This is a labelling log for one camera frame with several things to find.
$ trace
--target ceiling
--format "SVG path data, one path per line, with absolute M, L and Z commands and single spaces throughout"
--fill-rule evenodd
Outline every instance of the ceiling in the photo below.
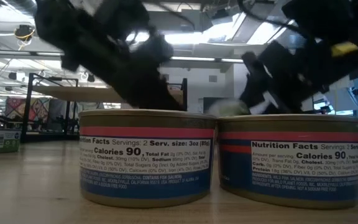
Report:
M 89 13 L 94 13 L 101 0 L 71 0 L 73 5 L 81 7 Z M 23 15 L 15 9 L 14 4 L 6 5 L 4 2 L 12 3 L 15 0 L 0 0 L 0 50 L 18 50 L 20 42 L 12 35 L 14 29 L 20 24 L 34 25 L 33 18 Z M 154 24 L 161 32 L 165 34 L 189 33 L 188 28 L 183 31 L 183 26 L 188 24 L 165 12 L 155 5 L 154 0 L 145 0 L 144 5 L 149 11 L 151 23 Z M 269 19 L 280 19 L 286 21 L 282 14 L 281 7 L 288 0 L 270 1 L 273 4 L 255 3 L 251 9 L 258 14 Z M 196 32 L 204 37 L 207 41 L 197 44 L 174 44 L 174 56 L 177 57 L 208 57 L 208 58 L 241 58 L 243 52 L 252 51 L 256 54 L 261 53 L 269 40 L 276 39 L 281 44 L 289 48 L 297 48 L 302 44 L 302 38 L 289 30 L 280 30 L 280 27 L 271 26 L 270 24 L 255 21 L 250 17 L 241 17 L 235 0 L 186 0 L 178 2 L 177 0 L 164 0 L 164 5 L 182 13 L 192 20 L 196 25 Z M 225 26 L 212 26 L 210 17 L 214 16 L 217 9 L 228 8 L 228 12 L 233 16 L 233 22 Z M 35 34 L 32 42 L 24 46 L 21 51 L 29 52 L 60 52 L 59 49 L 40 40 Z M 94 83 L 88 83 L 84 79 L 84 70 L 80 69 L 78 73 L 71 73 L 62 70 L 58 57 L 2 57 L 0 56 L 0 68 L 9 63 L 5 72 L 0 72 L 0 93 L 9 93 L 3 85 L 18 85 L 17 92 L 25 93 L 26 82 L 11 80 L 8 78 L 9 72 L 23 70 L 25 72 L 40 72 L 44 70 L 47 75 L 63 76 L 68 78 L 79 78 L 80 85 L 102 87 L 105 84 L 96 79 Z M 181 68 L 216 68 L 225 72 L 230 63 L 219 62 L 191 62 L 173 60 L 163 65 L 164 67 L 181 67 Z

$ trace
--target nutrition facts label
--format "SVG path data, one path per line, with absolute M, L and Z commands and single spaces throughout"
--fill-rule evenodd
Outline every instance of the nutrition facts label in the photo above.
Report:
M 315 177 L 358 175 L 358 143 L 252 141 L 252 171 Z
M 205 139 L 80 139 L 82 168 L 117 174 L 175 174 L 209 168 Z

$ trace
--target can lid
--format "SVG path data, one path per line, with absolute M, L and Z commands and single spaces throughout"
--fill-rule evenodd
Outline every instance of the can lid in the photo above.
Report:
M 216 117 L 209 114 L 190 113 L 186 111 L 169 111 L 169 110 L 115 110 L 115 109 L 101 109 L 88 110 L 80 112 L 79 116 L 163 116 L 172 118 L 201 118 L 201 119 L 216 119 Z
M 346 121 L 358 123 L 358 118 L 325 114 L 264 114 L 223 117 L 218 121 Z

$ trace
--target wooden table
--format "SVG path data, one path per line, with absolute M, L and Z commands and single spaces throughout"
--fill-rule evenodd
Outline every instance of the wooden table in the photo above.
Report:
M 306 210 L 230 194 L 219 188 L 217 166 L 211 194 L 187 205 L 144 210 L 98 205 L 80 195 L 78 153 L 77 142 L 49 142 L 0 154 L 0 223 L 358 224 L 358 207 Z

